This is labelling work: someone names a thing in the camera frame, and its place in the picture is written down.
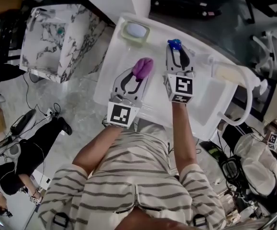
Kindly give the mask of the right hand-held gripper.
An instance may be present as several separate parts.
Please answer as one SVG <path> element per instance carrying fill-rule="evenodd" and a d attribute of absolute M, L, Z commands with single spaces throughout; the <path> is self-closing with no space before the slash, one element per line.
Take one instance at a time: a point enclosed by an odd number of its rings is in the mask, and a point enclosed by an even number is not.
<path fill-rule="evenodd" d="M 185 46 L 166 46 L 164 85 L 171 102 L 187 104 L 194 96 L 195 53 Z"/>

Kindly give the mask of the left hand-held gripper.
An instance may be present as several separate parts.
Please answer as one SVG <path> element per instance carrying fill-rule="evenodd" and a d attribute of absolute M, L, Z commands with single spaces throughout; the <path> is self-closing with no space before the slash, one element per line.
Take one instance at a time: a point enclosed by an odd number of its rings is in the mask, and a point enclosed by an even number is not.
<path fill-rule="evenodd" d="M 112 126 L 129 128 L 142 107 L 149 77 L 137 78 L 127 69 L 114 82 L 108 102 L 107 122 Z"/>

